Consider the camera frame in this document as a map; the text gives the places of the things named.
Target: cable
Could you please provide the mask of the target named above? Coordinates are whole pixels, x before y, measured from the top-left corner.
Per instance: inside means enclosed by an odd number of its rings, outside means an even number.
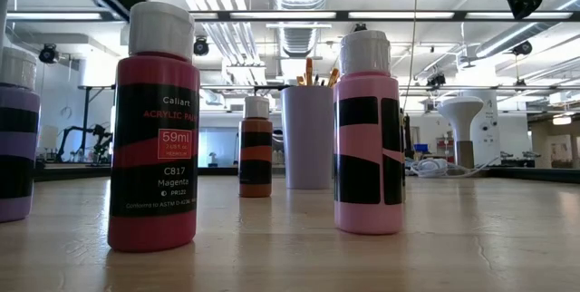
[[[460,178],[468,178],[484,168],[486,168],[489,164],[496,161],[499,157],[493,158],[491,161],[488,161],[482,166],[479,166],[475,169],[467,169],[463,166],[459,166],[453,163],[449,163],[445,160],[434,160],[434,159],[427,159],[422,161],[415,161],[411,164],[411,171],[420,178],[444,178],[444,179],[460,179]],[[461,170],[464,173],[460,175],[449,175],[449,170]]]
[[[413,37],[411,40],[411,68],[409,69],[409,83],[407,83],[407,92],[405,93],[405,102],[402,105],[402,110],[405,112],[407,107],[407,100],[409,99],[409,89],[411,88],[411,81],[413,79],[413,60],[415,58],[415,33],[417,30],[417,0],[415,0],[413,7]]]

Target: white bottle cap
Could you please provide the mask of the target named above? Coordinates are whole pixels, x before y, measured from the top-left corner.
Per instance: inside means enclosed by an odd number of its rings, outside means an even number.
[[[266,97],[248,96],[244,99],[244,118],[267,119],[270,115],[270,101]]]
[[[391,43],[384,32],[361,30],[341,40],[340,70],[347,75],[361,72],[389,73]]]
[[[2,53],[0,83],[34,90],[36,58],[27,52],[10,47],[5,47]]]
[[[130,10],[129,55],[161,52],[193,57],[194,20],[188,11],[162,2],[141,2]]]

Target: white lamp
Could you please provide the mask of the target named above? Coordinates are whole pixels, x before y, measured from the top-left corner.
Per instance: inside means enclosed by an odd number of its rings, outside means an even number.
[[[453,139],[455,140],[455,163],[472,169],[473,142],[469,136],[473,118],[483,108],[483,101],[478,97],[455,97],[441,102],[437,108],[453,127]]]

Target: wooden table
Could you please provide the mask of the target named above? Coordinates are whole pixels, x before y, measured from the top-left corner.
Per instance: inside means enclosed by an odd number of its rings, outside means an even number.
[[[334,228],[329,190],[241,200],[200,177],[195,243],[121,254],[106,243],[107,180],[37,183],[29,219],[0,225],[0,291],[572,291],[580,186],[409,180],[406,229]]]

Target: purple paint bottle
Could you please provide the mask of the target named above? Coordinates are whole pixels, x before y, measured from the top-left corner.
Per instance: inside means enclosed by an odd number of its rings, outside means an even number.
[[[5,47],[0,69],[0,222],[30,213],[40,96],[34,93],[36,60]]]

